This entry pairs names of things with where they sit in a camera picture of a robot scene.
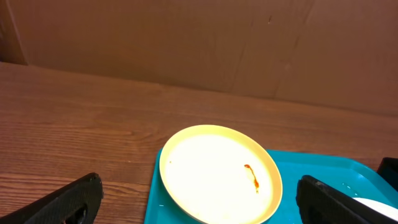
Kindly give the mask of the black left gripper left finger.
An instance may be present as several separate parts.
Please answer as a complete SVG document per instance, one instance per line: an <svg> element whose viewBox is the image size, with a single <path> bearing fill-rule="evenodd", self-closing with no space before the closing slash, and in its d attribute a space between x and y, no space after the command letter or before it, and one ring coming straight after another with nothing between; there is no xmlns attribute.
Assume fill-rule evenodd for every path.
<svg viewBox="0 0 398 224"><path fill-rule="evenodd" d="M93 224L102 199L101 178L92 172L1 217L1 224Z"/></svg>

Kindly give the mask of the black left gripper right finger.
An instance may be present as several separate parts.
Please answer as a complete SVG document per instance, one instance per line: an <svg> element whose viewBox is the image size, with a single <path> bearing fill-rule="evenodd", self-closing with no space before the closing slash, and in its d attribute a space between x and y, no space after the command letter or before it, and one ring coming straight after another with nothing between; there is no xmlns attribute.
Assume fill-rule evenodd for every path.
<svg viewBox="0 0 398 224"><path fill-rule="evenodd" d="M296 203L303 224L397 224L310 175L298 181Z"/></svg>

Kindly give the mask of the white plate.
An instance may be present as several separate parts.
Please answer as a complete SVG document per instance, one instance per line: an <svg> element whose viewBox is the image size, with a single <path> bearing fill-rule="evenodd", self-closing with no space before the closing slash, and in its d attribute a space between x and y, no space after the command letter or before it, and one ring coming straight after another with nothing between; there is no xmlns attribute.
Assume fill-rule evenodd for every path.
<svg viewBox="0 0 398 224"><path fill-rule="evenodd" d="M390 205L387 205L382 202L378 202L375 200L371 200L368 198L360 198L360 197L354 197L354 199L367 207L395 220L398 221L398 209L395 207L392 207Z"/></svg>

